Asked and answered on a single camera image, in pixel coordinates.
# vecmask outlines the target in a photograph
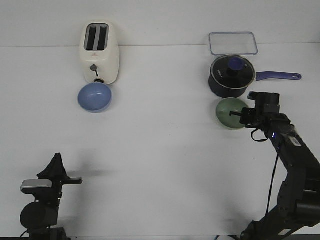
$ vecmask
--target white toaster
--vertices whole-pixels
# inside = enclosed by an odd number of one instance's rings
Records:
[[[88,83],[116,81],[120,51],[114,26],[107,21],[88,23],[82,32],[79,55]]]

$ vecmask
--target lid knob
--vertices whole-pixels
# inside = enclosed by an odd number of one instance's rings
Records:
[[[240,71],[244,68],[245,61],[240,57],[232,57],[228,62],[228,67],[233,71]]]

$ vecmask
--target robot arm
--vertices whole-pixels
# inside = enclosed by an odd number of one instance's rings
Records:
[[[320,223],[320,163],[288,117],[279,113],[279,94],[250,92],[248,99],[255,100],[255,108],[244,108],[240,123],[264,132],[288,173],[277,206],[260,221],[252,221],[240,239],[282,240]]]

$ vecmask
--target black cable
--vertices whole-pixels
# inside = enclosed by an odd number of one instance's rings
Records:
[[[25,234],[27,233],[27,231],[28,231],[28,230],[25,230],[25,231],[21,234],[21,236],[20,236],[21,239],[22,239],[23,235],[25,235]]]
[[[255,134],[256,131],[259,131],[259,130],[260,130],[260,129],[258,129],[258,128],[257,128],[256,130],[253,130],[253,131],[251,132],[251,138],[252,138],[252,140],[255,141],[255,142],[263,143],[263,142],[267,141],[269,138],[266,137],[266,139],[256,140],[256,139],[254,138],[254,134]]]
[[[276,169],[277,169],[280,153],[281,153],[281,142],[279,143],[279,145],[277,147],[277,155],[276,155],[276,159],[275,159],[275,163],[274,163],[274,167],[273,167],[271,183],[270,183],[270,188],[269,188],[268,202],[267,202],[267,205],[266,205],[266,211],[265,211],[265,215],[264,215],[264,220],[263,220],[263,224],[262,224],[262,227],[261,227],[262,229],[265,226],[265,223],[266,223],[267,217],[268,217],[268,213],[269,213],[271,192],[272,192],[272,187],[273,187],[273,184],[274,184],[274,179],[275,179],[275,174],[276,174]]]

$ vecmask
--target green bowl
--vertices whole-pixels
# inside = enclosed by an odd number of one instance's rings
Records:
[[[245,125],[240,123],[240,116],[229,114],[230,111],[241,113],[243,108],[248,108],[248,105],[242,100],[234,97],[225,98],[216,106],[216,117],[227,128],[242,129]]]

